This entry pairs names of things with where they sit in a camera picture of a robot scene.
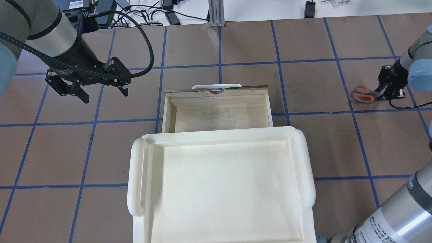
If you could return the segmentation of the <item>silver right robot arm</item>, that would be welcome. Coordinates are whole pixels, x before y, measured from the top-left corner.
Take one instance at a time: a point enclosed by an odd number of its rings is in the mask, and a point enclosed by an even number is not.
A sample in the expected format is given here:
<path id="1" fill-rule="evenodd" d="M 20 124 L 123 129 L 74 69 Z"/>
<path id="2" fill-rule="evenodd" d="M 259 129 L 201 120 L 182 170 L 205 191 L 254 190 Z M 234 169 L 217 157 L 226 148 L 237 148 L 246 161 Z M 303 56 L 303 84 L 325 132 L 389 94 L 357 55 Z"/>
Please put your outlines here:
<path id="1" fill-rule="evenodd" d="M 372 88 L 352 88 L 355 111 L 378 192 L 390 190 L 378 208 L 356 224 L 343 243 L 431 242 L 431 100 L 413 102 L 410 92 L 431 94 L 431 26 L 391 65 L 380 68 Z"/>

